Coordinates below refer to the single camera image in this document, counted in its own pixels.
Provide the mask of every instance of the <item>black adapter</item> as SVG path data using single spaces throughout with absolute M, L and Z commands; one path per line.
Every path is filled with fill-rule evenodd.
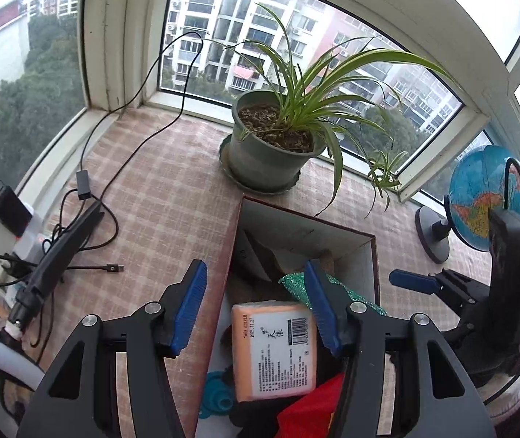
M 12 188 L 0 182 L 0 221 L 17 237 L 23 235 L 33 215 Z
M 92 190 L 89 188 L 89 174 L 88 170 L 84 169 L 75 173 L 78 184 L 78 199 L 90 199 L 92 197 Z

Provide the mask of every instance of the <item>spider plant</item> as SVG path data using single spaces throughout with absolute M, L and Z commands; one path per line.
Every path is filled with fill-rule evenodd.
M 354 136 L 354 134 L 347 130 L 347 128 L 342 127 L 333 121 L 338 118 L 344 118 L 348 121 L 360 125 L 367 125 L 375 130 L 382 131 L 390 137 L 388 131 L 390 128 L 389 126 L 384 127 L 379 125 L 376 122 L 358 115 L 346 105 L 342 105 L 343 103 L 348 102 L 362 102 L 367 105 L 376 106 L 385 121 L 385 125 L 388 125 L 391 124 L 391 119 L 387 112 L 387 108 L 385 107 L 385 103 L 376 104 L 359 95 L 347 95 L 343 93 L 332 95 L 331 93 L 343 84 L 357 80 L 372 80 L 381 87 L 382 92 L 384 93 L 385 83 L 377 80 L 375 77 L 366 76 L 357 72 L 359 68 L 375 62 L 416 64 L 442 74 L 445 77 L 451 78 L 451 76 L 439 65 L 415 54 L 411 54 L 410 52 L 395 51 L 392 49 L 366 49 L 369 42 L 374 38 L 353 38 L 334 45 L 331 49 L 325 51 L 303 72 L 301 67 L 293 62 L 293 52 L 290 47 L 290 39 L 288 39 L 286 28 L 282 24 L 280 18 L 267 6 L 262 4 L 258 4 L 258 6 L 266 10 L 282 29 L 286 41 L 286 49 L 283 54 L 281 55 L 268 44 L 255 39 L 248 39 L 232 46 L 222 45 L 225 49 L 234 51 L 236 54 L 239 54 L 241 57 L 246 59 L 248 63 L 264 78 L 264 80 L 266 80 L 268 86 L 274 92 L 280 109 L 275 129 L 284 131 L 309 131 L 313 135 L 314 139 L 315 137 L 319 137 L 325 141 L 329 157 L 333 160 L 334 164 L 334 183 L 331 200 L 329 200 L 329 203 L 323 210 L 329 207 L 335 200 L 343 176 L 343 153 L 336 134 L 344 134 L 348 137 L 369 165 L 370 171 L 368 179 L 374 188 L 375 194 L 373 202 L 375 203 L 377 193 L 383 197 L 383 193 L 386 193 L 387 195 L 389 190 L 395 189 L 399 186 L 400 183 L 396 178 L 394 171 L 407 153 L 400 153 L 393 159 L 390 159 L 388 153 L 382 153 L 379 150 L 375 150 L 376 155 L 372 156 L 370 153 L 366 152 L 359 137 Z M 345 45 L 347 42 L 355 39 L 368 39 L 369 41 L 365 43 L 361 51 L 348 56 L 344 61 L 331 69 L 329 65 L 338 55 L 336 50 L 342 44 Z M 253 43 L 259 51 L 270 58 L 275 69 L 274 72 L 278 86 L 275 86 L 274 82 L 264 73 L 262 66 L 258 66 L 245 54 L 236 51 L 235 48 L 244 43 Z M 321 80 L 316 83 L 316 77 L 321 74 Z M 283 95 L 280 92 L 280 87 L 286 89 L 286 95 Z M 388 88 L 402 106 L 399 94 L 392 87 L 388 86 Z M 390 198 L 387 197 L 386 209 L 388 208 L 389 202 Z

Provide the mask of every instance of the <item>globe base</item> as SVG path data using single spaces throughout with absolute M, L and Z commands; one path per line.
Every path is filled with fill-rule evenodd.
M 448 237 L 451 228 L 447 220 L 429 207 L 423 206 L 416 211 L 414 223 L 427 255 L 435 263 L 445 263 L 451 252 Z

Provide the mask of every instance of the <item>soil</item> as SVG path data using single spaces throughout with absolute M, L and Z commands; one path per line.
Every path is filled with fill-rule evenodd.
M 309 131 L 288 131 L 276 125 L 279 108 L 255 105 L 238 112 L 240 120 L 258 138 L 272 146 L 296 153 L 313 151 L 313 136 Z

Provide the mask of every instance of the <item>metal bolt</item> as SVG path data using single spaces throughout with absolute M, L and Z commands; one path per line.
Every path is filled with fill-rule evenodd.
M 149 303 L 144 307 L 144 310 L 150 314 L 154 315 L 155 313 L 158 313 L 161 310 L 161 305 L 157 303 L 156 301 L 153 301 L 152 303 Z
M 94 326 L 94 324 L 97 322 L 98 317 L 96 315 L 87 315 L 84 319 L 81 320 L 81 323 L 84 326 Z
M 423 313 L 416 313 L 414 315 L 414 321 L 416 321 L 416 323 L 420 324 L 421 326 L 426 326 L 428 323 L 430 323 L 430 318 Z
M 367 306 L 361 301 L 354 301 L 352 304 L 349 305 L 349 308 L 354 313 L 365 313 L 367 310 Z

